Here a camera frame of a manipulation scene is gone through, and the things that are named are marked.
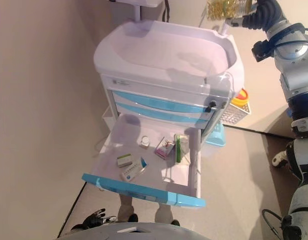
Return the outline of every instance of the blue drawer trim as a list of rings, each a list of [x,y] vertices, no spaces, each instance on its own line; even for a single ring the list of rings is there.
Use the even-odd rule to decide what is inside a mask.
[[[163,191],[147,186],[140,186],[125,181],[117,181],[106,177],[84,173],[82,179],[100,189],[106,189],[118,194],[131,196],[133,198],[148,200],[161,204],[179,207],[205,207],[204,199]]]
[[[160,109],[160,110],[178,112],[178,113],[190,113],[190,114],[199,114],[199,113],[205,112],[204,107],[198,107],[198,106],[192,106],[192,105],[187,105],[183,103],[160,100],[157,98],[140,96],[140,95],[121,92],[121,91],[114,91],[114,93],[122,98],[125,98],[132,102],[141,104],[146,107],[154,108],[154,109]]]
[[[193,117],[187,117],[187,116],[179,116],[174,115],[171,113],[161,112],[161,111],[155,111],[150,110],[146,108],[141,108],[137,106],[130,106],[124,103],[116,102],[116,104],[122,108],[125,108],[131,112],[135,112],[138,114],[141,114],[143,116],[147,116],[154,119],[161,119],[166,121],[172,121],[172,122],[178,122],[178,123],[192,123],[192,124],[207,124],[208,121]]]

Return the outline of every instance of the small white box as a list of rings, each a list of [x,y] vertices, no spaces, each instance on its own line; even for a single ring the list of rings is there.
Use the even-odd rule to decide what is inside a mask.
[[[133,160],[132,160],[131,154],[126,154],[126,155],[123,155],[123,156],[119,156],[117,158],[117,165],[118,165],[119,168],[131,165],[132,163],[133,163]]]

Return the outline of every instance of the yellow container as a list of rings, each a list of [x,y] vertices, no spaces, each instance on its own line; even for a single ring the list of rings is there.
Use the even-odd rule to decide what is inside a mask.
[[[245,89],[242,89],[239,92],[239,95],[237,97],[234,97],[230,103],[237,107],[242,108],[248,102],[249,102],[249,94]]]

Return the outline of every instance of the closed drawer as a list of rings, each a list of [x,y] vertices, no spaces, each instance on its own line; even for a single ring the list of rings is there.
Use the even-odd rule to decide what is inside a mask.
[[[142,106],[131,106],[120,102],[116,102],[115,104],[117,111],[122,114],[142,116],[148,119],[186,126],[190,128],[205,129],[209,122],[203,119],[176,115],[174,113],[167,113],[164,111],[149,109]]]
[[[132,107],[160,111],[162,113],[169,113],[193,119],[209,121],[214,113],[213,109],[211,109],[210,112],[206,112],[206,107],[202,106],[167,101],[121,91],[113,91],[113,98],[116,103],[126,104]]]
[[[163,160],[154,150],[163,137],[173,139],[175,133],[189,135],[191,165],[175,164],[173,151]],[[150,145],[140,147],[142,136]],[[91,173],[82,179],[99,188],[143,200],[180,207],[204,207],[201,199],[201,131],[157,122],[135,115],[121,114],[100,151]],[[148,164],[145,171],[131,182],[122,181],[124,170],[117,166],[117,157],[131,154],[142,157]]]

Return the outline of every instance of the gray floor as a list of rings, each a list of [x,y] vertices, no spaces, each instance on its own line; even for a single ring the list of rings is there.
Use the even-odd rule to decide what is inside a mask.
[[[279,215],[288,211],[298,181],[286,168],[275,169],[270,165],[272,157],[284,150],[288,141],[232,128],[225,128],[225,133],[225,147],[202,150],[201,196],[206,207],[172,206],[173,218],[182,227],[211,240],[274,240],[276,237],[261,219],[260,211],[267,208]],[[157,203],[133,199],[132,204],[140,222],[164,218],[156,215]],[[106,215],[111,216],[118,214],[119,207],[116,193],[88,184],[63,233],[98,209],[106,208]],[[270,219],[279,225],[277,220]]]

